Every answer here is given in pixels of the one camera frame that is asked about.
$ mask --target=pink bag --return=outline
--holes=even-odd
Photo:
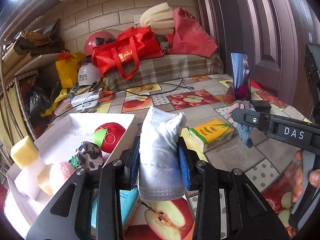
[[[214,40],[202,29],[196,18],[189,12],[177,8],[173,11],[175,33],[166,35],[171,48],[169,54],[192,54],[211,57],[218,46]]]

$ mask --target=wall socket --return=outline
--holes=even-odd
[[[140,17],[142,14],[138,14],[138,15],[134,15],[133,16],[133,20],[134,20],[134,24],[139,24],[140,23]]]

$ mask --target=red helmet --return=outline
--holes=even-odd
[[[95,32],[92,35],[90,35],[84,45],[85,55],[86,56],[92,55],[93,48],[98,45],[106,44],[106,41],[108,39],[113,39],[112,41],[115,41],[116,38],[111,33],[107,32],[107,31],[98,31],[98,32]]]

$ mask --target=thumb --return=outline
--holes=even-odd
[[[315,170],[310,173],[310,184],[314,187],[320,187],[320,170]]]

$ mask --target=pink braided rope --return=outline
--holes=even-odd
[[[226,119],[231,118],[232,111],[235,110],[236,108],[244,109],[244,105],[240,103],[235,103],[234,105],[230,106],[227,110],[225,118]]]

